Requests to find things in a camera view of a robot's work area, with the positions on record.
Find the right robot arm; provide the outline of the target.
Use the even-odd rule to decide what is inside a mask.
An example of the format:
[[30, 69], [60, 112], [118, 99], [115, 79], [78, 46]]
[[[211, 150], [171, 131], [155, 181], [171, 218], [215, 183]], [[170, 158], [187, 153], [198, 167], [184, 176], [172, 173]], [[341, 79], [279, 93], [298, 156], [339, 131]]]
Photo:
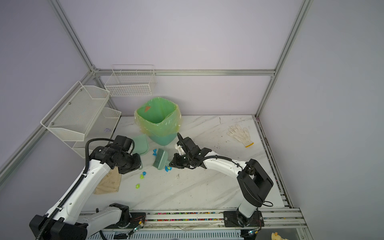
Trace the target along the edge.
[[238, 181], [243, 194], [242, 203], [237, 208], [238, 218], [251, 219], [255, 211], [263, 206], [274, 186], [273, 180], [261, 164], [254, 159], [246, 162], [221, 156], [208, 148], [200, 148], [189, 137], [177, 134], [178, 142], [170, 166], [177, 169], [214, 170]]

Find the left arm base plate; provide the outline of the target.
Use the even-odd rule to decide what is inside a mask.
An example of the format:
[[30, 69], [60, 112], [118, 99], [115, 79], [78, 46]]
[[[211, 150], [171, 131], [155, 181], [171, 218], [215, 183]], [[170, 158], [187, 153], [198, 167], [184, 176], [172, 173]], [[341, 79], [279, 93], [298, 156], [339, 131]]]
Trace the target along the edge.
[[109, 225], [106, 229], [133, 229], [139, 225], [139, 222], [145, 222], [146, 213], [129, 212], [121, 216], [120, 220], [113, 225]]

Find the green plastic dustpan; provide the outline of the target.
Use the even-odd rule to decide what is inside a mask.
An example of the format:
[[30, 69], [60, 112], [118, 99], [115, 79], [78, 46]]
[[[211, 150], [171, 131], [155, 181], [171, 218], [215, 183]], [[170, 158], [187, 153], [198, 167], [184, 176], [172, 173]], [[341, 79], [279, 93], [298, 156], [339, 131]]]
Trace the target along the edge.
[[149, 143], [145, 134], [132, 137], [135, 142], [133, 154], [145, 155], [149, 151]]

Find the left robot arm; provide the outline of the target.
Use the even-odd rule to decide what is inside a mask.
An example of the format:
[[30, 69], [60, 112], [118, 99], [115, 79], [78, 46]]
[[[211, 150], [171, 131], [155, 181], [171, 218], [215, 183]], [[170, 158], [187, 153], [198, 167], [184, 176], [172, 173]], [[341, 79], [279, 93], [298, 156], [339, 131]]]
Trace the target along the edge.
[[36, 215], [30, 221], [37, 240], [85, 240], [108, 226], [131, 228], [128, 233], [131, 237], [143, 228], [145, 215], [133, 218], [128, 206], [117, 203], [89, 217], [80, 218], [85, 203], [111, 170], [117, 169], [119, 174], [124, 175], [140, 169], [142, 165], [140, 155], [133, 152], [134, 140], [116, 136], [113, 140], [107, 139], [106, 146], [99, 146], [90, 152], [90, 143], [97, 141], [99, 139], [95, 138], [86, 142], [84, 170], [66, 193], [46, 214]]

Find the green hand brush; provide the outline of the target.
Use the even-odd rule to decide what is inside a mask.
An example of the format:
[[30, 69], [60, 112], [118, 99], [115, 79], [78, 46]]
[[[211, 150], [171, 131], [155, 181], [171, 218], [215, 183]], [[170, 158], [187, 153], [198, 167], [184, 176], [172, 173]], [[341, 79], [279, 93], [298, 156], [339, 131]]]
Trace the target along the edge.
[[157, 170], [164, 170], [169, 165], [169, 155], [164, 149], [156, 149], [155, 161], [153, 167]]

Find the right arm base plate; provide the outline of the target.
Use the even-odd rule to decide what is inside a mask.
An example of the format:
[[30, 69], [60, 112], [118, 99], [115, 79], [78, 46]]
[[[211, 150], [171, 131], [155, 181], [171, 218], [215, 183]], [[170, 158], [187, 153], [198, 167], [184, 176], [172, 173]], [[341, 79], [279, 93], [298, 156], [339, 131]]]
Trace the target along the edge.
[[225, 211], [224, 212], [225, 227], [264, 227], [264, 217], [261, 211], [254, 211], [250, 218], [246, 218], [239, 211]]

